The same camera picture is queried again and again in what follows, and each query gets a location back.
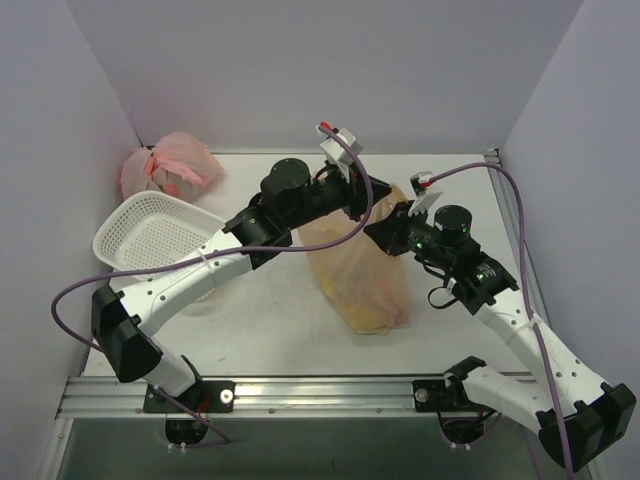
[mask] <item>pink plastic bag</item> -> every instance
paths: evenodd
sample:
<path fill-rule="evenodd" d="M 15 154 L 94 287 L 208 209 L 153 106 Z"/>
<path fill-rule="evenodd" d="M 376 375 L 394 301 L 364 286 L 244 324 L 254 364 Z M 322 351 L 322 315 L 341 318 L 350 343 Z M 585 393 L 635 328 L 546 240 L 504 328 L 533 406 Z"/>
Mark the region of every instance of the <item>pink plastic bag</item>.
<path fill-rule="evenodd" d="M 368 223 L 385 219 L 397 202 L 405 201 L 393 186 L 374 207 Z M 349 233 L 355 223 L 333 212 L 298 229 L 305 246 L 331 242 Z M 409 323 L 409 281 L 400 257 L 390 257 L 364 232 L 334 248 L 309 252 L 309 263 L 324 294 L 356 333 L 386 333 Z"/>
<path fill-rule="evenodd" d="M 125 160 L 120 174 L 122 195 L 159 190 L 187 202 L 216 177 L 222 167 L 207 147 L 186 133 L 173 132 L 152 149 L 138 148 Z"/>

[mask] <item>yellow object in bag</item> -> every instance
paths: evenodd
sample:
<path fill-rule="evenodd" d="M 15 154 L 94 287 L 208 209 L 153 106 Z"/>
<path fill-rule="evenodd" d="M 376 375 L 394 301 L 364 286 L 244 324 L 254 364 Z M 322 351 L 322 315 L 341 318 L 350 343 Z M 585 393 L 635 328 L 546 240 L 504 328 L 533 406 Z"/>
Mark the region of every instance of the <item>yellow object in bag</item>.
<path fill-rule="evenodd" d="M 373 207 L 368 224 L 384 220 L 396 203 L 406 201 L 395 185 Z M 331 242 L 346 235 L 355 223 L 342 211 L 333 212 L 298 229 L 304 246 Z M 324 294 L 357 333 L 386 333 L 409 322 L 410 292 L 400 257 L 385 254 L 363 231 L 337 247 L 307 253 Z"/>

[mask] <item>black mount bracket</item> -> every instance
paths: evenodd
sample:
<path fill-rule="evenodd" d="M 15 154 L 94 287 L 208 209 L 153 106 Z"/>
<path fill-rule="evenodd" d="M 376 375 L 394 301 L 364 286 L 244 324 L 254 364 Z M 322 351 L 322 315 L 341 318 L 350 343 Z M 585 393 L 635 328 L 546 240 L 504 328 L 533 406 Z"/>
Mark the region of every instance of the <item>black mount bracket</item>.
<path fill-rule="evenodd" d="M 444 379 L 414 380 L 412 387 L 413 405 L 419 413 L 478 412 L 483 408 L 472 402 L 457 402 L 447 389 Z"/>
<path fill-rule="evenodd" d="M 620 440 L 629 426 L 636 397 L 621 383 L 616 387 L 603 383 L 603 395 L 590 405 L 576 402 L 577 413 L 565 417 L 573 471 L 577 472 L 603 451 Z M 551 458 L 564 465 L 560 432 L 553 409 L 536 414 L 540 422 L 538 437 Z"/>
<path fill-rule="evenodd" d="M 230 380 L 205 380 L 199 385 L 198 397 L 201 399 L 199 403 L 186 402 L 186 404 L 192 410 L 200 410 L 202 413 L 231 413 L 233 412 L 235 390 L 236 384 Z M 147 386 L 142 411 L 144 413 L 182 413 L 180 409 L 158 395 L 150 385 Z"/>

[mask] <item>screw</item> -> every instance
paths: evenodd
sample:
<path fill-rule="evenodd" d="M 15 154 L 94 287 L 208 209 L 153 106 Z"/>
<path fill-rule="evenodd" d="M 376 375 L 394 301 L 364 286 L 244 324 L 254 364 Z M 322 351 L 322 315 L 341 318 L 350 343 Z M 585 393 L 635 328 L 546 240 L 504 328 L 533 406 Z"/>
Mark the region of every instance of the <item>screw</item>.
<path fill-rule="evenodd" d="M 416 401 L 420 403 L 424 403 L 429 399 L 429 392 L 427 392 L 426 388 L 419 388 L 416 390 L 414 397 Z"/>
<path fill-rule="evenodd" d="M 220 401 L 224 405 L 229 405 L 233 401 L 233 392 L 231 390 L 223 390 L 220 392 Z"/>

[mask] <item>black cable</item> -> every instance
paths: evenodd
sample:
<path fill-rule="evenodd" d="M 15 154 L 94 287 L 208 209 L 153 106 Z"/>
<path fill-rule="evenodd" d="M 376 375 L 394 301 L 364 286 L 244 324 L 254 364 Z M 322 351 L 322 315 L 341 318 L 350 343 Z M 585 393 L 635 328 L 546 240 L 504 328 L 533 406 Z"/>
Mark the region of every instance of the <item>black cable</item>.
<path fill-rule="evenodd" d="M 442 418 L 442 413 L 436 413 L 438 415 L 438 423 L 440 424 L 440 429 L 442 430 L 442 433 L 444 433 L 445 437 L 447 437 L 453 443 L 464 444 L 468 443 L 466 439 L 471 433 L 472 429 L 477 428 L 480 425 L 484 427 L 484 423 L 498 412 L 492 409 L 484 415 L 473 419 L 451 418 L 446 421 L 446 424 L 444 419 Z"/>
<path fill-rule="evenodd" d="M 436 278 L 439 278 L 440 280 L 444 280 L 445 279 L 444 273 L 436 272 L 435 270 L 433 270 L 430 267 L 433 267 L 433 265 L 431 265 L 430 263 L 427 263 L 427 262 L 422 262 L 422 268 L 424 268 L 424 271 L 427 272 L 429 275 L 432 275 L 432 276 L 434 276 Z"/>
<path fill-rule="evenodd" d="M 427 295 L 427 301 L 429 302 L 429 305 L 431 305 L 436 310 L 444 310 L 445 308 L 449 308 L 450 306 L 454 305 L 458 301 L 457 298 L 454 298 L 453 300 L 448 301 L 444 305 L 434 305 L 433 302 L 431 301 L 431 295 L 433 295 L 433 292 L 440 290 L 442 288 L 445 288 L 445 287 L 432 288 L 429 294 Z"/>
<path fill-rule="evenodd" d="M 336 165 L 325 165 L 324 167 L 322 167 L 320 170 L 318 170 L 318 173 L 316 173 L 316 176 L 314 177 L 314 180 L 317 182 L 320 179 L 320 176 L 324 173 L 328 173 L 329 170 L 335 170 L 338 167 Z"/>

